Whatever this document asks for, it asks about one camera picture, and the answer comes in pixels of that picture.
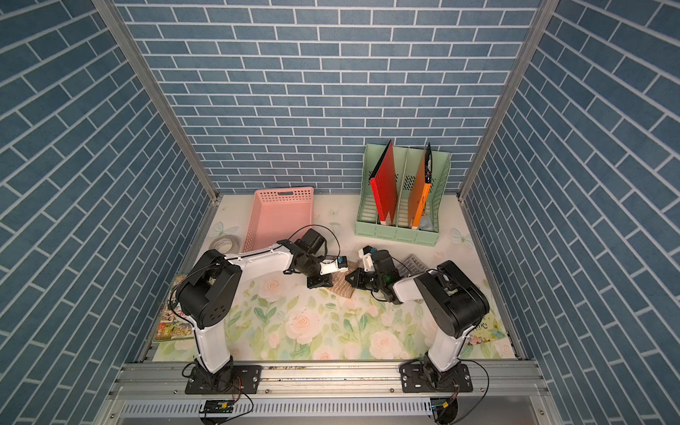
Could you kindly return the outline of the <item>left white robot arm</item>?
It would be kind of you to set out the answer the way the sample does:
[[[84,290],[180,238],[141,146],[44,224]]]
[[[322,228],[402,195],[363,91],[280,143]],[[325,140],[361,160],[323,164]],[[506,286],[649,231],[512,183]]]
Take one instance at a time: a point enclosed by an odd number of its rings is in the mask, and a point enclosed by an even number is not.
[[[193,329],[198,365],[217,375],[232,362],[223,322],[242,280],[274,272],[298,273],[306,277],[309,289],[331,287],[332,275],[348,269],[348,261],[340,254],[327,260],[320,254],[325,247],[325,238],[308,229],[296,241],[283,239],[260,251],[231,257],[214,249],[203,253],[175,290],[175,299]]]

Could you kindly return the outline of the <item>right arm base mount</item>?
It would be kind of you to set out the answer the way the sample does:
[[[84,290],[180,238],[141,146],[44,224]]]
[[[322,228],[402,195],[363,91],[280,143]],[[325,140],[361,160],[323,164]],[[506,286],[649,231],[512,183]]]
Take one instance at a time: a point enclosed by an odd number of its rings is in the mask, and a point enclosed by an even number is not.
[[[446,372],[439,371],[429,359],[414,359],[398,367],[404,393],[470,393],[473,384],[469,368],[459,362]]]

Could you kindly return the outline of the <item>grey striped dishcloth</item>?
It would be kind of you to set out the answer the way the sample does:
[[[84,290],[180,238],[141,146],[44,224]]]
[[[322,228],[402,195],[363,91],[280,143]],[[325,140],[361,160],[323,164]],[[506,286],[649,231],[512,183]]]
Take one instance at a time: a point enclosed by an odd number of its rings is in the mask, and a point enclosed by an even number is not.
[[[402,277],[417,276],[429,268],[415,255],[411,254],[403,260],[394,260],[395,266]]]

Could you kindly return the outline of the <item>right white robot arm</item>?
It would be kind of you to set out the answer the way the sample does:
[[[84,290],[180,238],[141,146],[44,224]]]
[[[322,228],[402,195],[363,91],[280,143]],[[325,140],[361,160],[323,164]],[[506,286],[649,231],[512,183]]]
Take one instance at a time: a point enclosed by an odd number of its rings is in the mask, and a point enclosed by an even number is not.
[[[490,313],[485,294],[451,260],[411,276],[398,272],[386,250],[367,246],[361,261],[345,281],[357,290],[379,292],[392,304],[423,301],[437,324],[428,362],[439,373],[456,367],[469,335]]]

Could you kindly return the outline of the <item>beige striped dishcloth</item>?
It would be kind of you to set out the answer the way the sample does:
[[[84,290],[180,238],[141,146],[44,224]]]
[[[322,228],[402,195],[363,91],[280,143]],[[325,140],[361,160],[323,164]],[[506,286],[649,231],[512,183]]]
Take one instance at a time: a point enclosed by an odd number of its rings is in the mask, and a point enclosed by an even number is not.
[[[346,276],[347,272],[336,272],[332,274],[333,286],[330,288],[330,291],[339,297],[351,299],[355,289],[345,280]]]

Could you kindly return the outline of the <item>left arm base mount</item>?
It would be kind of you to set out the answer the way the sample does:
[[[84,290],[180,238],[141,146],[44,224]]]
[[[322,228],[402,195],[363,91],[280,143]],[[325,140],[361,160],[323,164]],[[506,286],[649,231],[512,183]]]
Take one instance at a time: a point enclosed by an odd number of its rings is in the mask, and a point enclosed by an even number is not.
[[[189,373],[182,371],[182,376],[188,379],[187,395],[256,394],[263,370],[260,365],[236,364],[233,359],[215,373],[208,372],[199,359],[191,366]]]

